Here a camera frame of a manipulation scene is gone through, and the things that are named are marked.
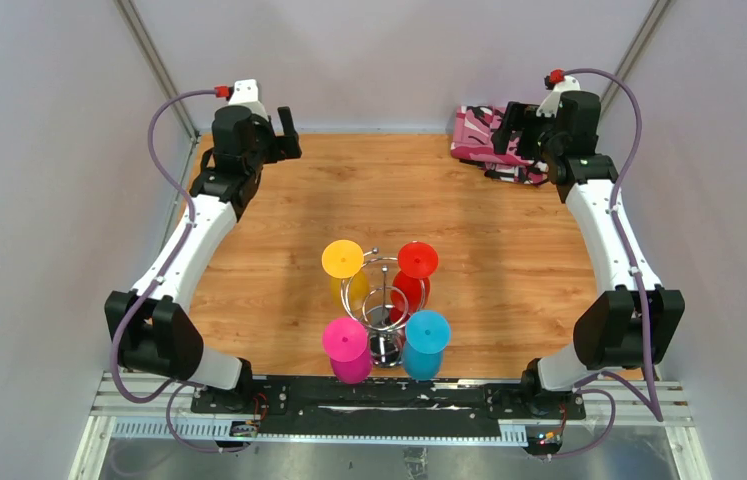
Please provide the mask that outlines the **red plastic wine glass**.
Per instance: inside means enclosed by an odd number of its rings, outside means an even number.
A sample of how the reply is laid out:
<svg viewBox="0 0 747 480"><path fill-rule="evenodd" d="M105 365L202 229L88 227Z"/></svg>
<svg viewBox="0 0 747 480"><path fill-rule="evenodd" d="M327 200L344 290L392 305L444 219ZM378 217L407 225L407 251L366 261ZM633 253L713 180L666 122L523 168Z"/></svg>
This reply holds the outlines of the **red plastic wine glass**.
<svg viewBox="0 0 747 480"><path fill-rule="evenodd" d="M403 314L410 317L422 310L431 295L431 275L437 270L437 251L428 243L413 241L405 244L397 254L399 272L394 277L390 292L390 319L397 322Z"/></svg>

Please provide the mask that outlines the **yellow plastic wine glass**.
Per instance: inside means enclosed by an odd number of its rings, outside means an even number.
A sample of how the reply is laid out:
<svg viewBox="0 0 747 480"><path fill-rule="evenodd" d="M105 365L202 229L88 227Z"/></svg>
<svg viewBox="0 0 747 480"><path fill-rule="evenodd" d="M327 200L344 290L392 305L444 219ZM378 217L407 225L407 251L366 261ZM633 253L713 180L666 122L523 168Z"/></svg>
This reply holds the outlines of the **yellow plastic wine glass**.
<svg viewBox="0 0 747 480"><path fill-rule="evenodd" d="M361 309L370 291L363 271L364 261L363 249L352 240L333 241L323 250L321 264L330 277L331 298L338 307L348 305L352 311Z"/></svg>

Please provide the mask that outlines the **chrome wire glass rack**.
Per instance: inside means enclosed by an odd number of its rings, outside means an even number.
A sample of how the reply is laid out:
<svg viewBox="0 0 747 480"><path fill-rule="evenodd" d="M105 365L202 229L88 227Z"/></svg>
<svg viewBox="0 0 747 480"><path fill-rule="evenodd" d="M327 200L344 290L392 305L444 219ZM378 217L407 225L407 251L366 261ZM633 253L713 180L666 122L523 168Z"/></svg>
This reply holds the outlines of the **chrome wire glass rack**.
<svg viewBox="0 0 747 480"><path fill-rule="evenodd" d="M367 329L373 365L400 366L405 327L415 312L426 307L430 280L402 273L395 257L382 255L374 247L364 253L364 263L354 276L330 282L336 303Z"/></svg>

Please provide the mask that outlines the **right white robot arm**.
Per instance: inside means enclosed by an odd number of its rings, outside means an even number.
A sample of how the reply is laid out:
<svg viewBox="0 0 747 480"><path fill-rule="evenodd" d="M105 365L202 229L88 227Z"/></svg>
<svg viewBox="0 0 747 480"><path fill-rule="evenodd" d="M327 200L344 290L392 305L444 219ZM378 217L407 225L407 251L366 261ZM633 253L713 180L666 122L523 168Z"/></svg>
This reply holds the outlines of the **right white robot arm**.
<svg viewBox="0 0 747 480"><path fill-rule="evenodd" d="M637 244L613 160L596 151L600 115L593 93L553 92L540 105L510 102L491 137L496 152L516 137L518 156L547 165L583 236L599 293L576 321L570 344L524 370L520 403L533 417L556 409L559 392L615 377L620 369L642 370L647 389L636 394L656 407L654 368L685 311L682 293L664 287Z"/></svg>

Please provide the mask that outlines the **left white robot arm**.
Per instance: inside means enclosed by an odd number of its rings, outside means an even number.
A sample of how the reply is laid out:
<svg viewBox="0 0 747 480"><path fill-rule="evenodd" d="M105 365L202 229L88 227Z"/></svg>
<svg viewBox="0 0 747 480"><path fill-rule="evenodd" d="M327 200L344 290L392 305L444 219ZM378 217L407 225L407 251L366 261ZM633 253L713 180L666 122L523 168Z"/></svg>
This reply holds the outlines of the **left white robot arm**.
<svg viewBox="0 0 747 480"><path fill-rule="evenodd" d="M216 111L214 144L202 156L173 237L130 290L114 291L105 302L114 370L215 389L232 413L253 405L250 363L208 347L189 311L209 261L258 191L264 166L302 155L291 109L280 107L278 117L280 134L253 106Z"/></svg>

